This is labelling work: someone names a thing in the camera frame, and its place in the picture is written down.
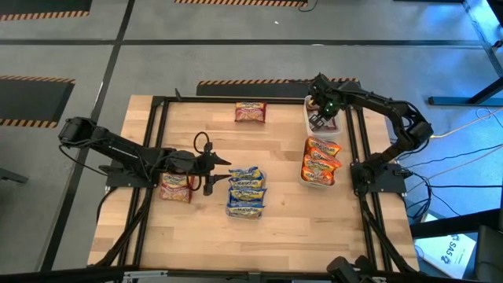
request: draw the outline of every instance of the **blue snack bag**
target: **blue snack bag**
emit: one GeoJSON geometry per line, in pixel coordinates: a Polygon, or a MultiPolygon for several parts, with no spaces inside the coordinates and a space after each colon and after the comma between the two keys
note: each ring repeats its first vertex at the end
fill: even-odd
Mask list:
{"type": "Polygon", "coordinates": [[[229,189],[231,205],[262,205],[267,189],[229,189]]]}
{"type": "Polygon", "coordinates": [[[232,178],[255,179],[262,175],[259,168],[254,166],[248,169],[229,169],[232,178]]]}
{"type": "Polygon", "coordinates": [[[227,204],[226,213],[230,217],[256,220],[262,217],[263,209],[262,205],[240,206],[227,204]]]}
{"type": "Polygon", "coordinates": [[[233,189],[263,189],[266,180],[263,175],[260,175],[255,179],[230,178],[229,183],[233,189]]]}

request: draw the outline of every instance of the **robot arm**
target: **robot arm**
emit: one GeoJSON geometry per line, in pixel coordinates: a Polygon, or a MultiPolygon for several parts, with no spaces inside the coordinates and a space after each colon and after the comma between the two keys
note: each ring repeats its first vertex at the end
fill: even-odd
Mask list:
{"type": "Polygon", "coordinates": [[[362,90],[357,83],[345,82],[334,88],[329,80],[320,74],[311,81],[309,91],[313,104],[320,107],[319,114],[310,118],[310,124],[314,128],[319,128],[324,120],[331,119],[339,110],[345,110],[349,105],[365,107],[383,114],[393,124],[397,141],[384,152],[374,153],[362,163],[362,182],[374,183],[385,164],[403,152],[418,149],[433,134],[431,124],[414,105],[362,90]]]}
{"type": "Polygon", "coordinates": [[[206,136],[207,143],[204,151],[196,149],[200,153],[199,156],[185,150],[147,148],[97,126],[91,119],[81,117],[68,119],[58,138],[62,146],[91,148],[122,164],[122,167],[101,166],[100,169],[108,173],[109,177],[120,175],[122,178],[128,178],[129,183],[153,188],[156,187],[160,174],[164,172],[195,175],[200,178],[199,185],[195,189],[199,189],[201,178],[204,177],[204,195],[210,195],[215,182],[230,176],[211,175],[211,171],[215,169],[216,164],[230,165],[230,163],[212,152],[212,144],[206,133],[197,134],[196,139],[200,134],[206,136]]]}

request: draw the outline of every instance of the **gray floor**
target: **gray floor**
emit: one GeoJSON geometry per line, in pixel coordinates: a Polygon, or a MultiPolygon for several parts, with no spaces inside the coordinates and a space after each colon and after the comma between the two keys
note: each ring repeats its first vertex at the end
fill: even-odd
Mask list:
{"type": "MultiPolygon", "coordinates": [[[[0,39],[114,39],[127,0],[94,1],[87,18],[17,21],[0,24],[0,39]]],[[[485,9],[485,2],[473,2],[485,9]]],[[[484,32],[490,30],[484,24],[484,32]]],[[[136,1],[126,39],[397,39],[478,40],[461,5],[393,2],[392,0],[320,0],[310,13],[293,8],[201,6],[163,0],[136,1]]],[[[0,46],[0,73],[61,76],[76,79],[63,119],[88,116],[101,85],[111,46],[0,46]]],[[[476,118],[477,108],[440,108],[426,97],[471,96],[492,83],[497,74],[482,47],[463,46],[123,46],[101,112],[100,124],[119,132],[132,94],[194,95],[205,79],[358,77],[378,94],[414,103],[445,133],[476,118]]],[[[498,114],[503,121],[503,113],[498,114]]],[[[30,182],[19,186],[0,182],[0,274],[36,270],[47,235],[57,216],[71,162],[57,151],[61,129],[0,127],[0,167],[23,173],[30,182]]],[[[432,140],[420,154],[402,163],[496,145],[503,129],[494,118],[447,138],[432,140]]],[[[473,156],[416,167],[433,175],[473,156]]],[[[501,184],[503,152],[452,173],[433,184],[501,184]]],[[[91,153],[91,166],[107,164],[91,153]]],[[[409,179],[412,187],[418,181],[409,179]]],[[[56,269],[82,267],[94,235],[96,206],[104,179],[84,171],[56,269]]],[[[461,214],[495,208],[499,189],[437,189],[436,193],[461,214]]],[[[425,188],[408,197],[425,197],[425,188]]],[[[431,210],[453,216],[433,200],[431,210]]]]}

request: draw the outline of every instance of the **yellow and black hazard tape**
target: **yellow and black hazard tape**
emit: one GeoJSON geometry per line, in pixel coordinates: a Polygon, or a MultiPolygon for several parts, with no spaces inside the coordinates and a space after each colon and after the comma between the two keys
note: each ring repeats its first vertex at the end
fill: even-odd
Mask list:
{"type": "Polygon", "coordinates": [[[0,75],[0,79],[26,80],[26,81],[34,81],[34,82],[73,83],[73,84],[75,84],[74,79],[53,78],[53,77],[31,77],[31,76],[23,76],[23,75],[0,75]]]}
{"type": "Polygon", "coordinates": [[[57,126],[57,122],[24,119],[0,119],[0,126],[55,128],[57,126]]]}
{"type": "MultiPolygon", "coordinates": [[[[200,81],[199,86],[209,85],[238,85],[238,84],[264,84],[264,83],[294,83],[294,82],[309,82],[310,79],[234,79],[234,80],[209,80],[200,81]]],[[[330,79],[331,82],[358,82],[356,78],[334,78],[330,79]]]]}
{"type": "Polygon", "coordinates": [[[285,1],[285,0],[174,0],[174,2],[182,4],[276,6],[276,7],[307,6],[307,2],[285,1]]]}
{"type": "Polygon", "coordinates": [[[66,12],[48,12],[48,13],[17,13],[2,15],[0,21],[7,20],[40,20],[40,19],[60,19],[65,17],[86,17],[88,11],[66,11],[66,12]]]}

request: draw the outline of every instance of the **wooden tabletop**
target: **wooden tabletop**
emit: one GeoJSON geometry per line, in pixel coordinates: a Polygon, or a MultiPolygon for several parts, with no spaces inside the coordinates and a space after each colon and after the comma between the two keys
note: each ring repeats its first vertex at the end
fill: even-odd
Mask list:
{"type": "MultiPolygon", "coordinates": [[[[131,97],[123,137],[142,143],[151,100],[151,96],[131,97]]],[[[307,138],[302,105],[269,104],[265,124],[235,123],[234,109],[235,104],[170,103],[163,146],[193,151],[195,134],[204,130],[217,154],[233,164],[218,166],[216,174],[225,174],[229,168],[259,166],[267,173],[263,217],[258,221],[228,217],[227,181],[218,182],[209,197],[197,191],[190,204],[161,200],[157,188],[140,267],[325,272],[339,255],[350,262],[364,255],[362,218],[352,191],[352,156],[344,113],[340,114],[343,133],[336,140],[343,147],[337,155],[343,167],[335,173],[336,184],[328,189],[311,189],[298,182],[307,138]]],[[[353,114],[359,155],[364,156],[358,120],[353,114]]],[[[372,111],[364,114],[371,150],[386,149],[390,142],[384,117],[372,111]]],[[[101,259],[122,233],[131,192],[131,188],[118,189],[104,203],[89,263],[101,259]]],[[[402,200],[395,194],[381,193],[380,202],[387,235],[407,262],[417,268],[402,200]]],[[[375,235],[373,238],[382,268],[379,241],[375,235]]],[[[133,250],[131,245],[129,263],[133,250]]]]}

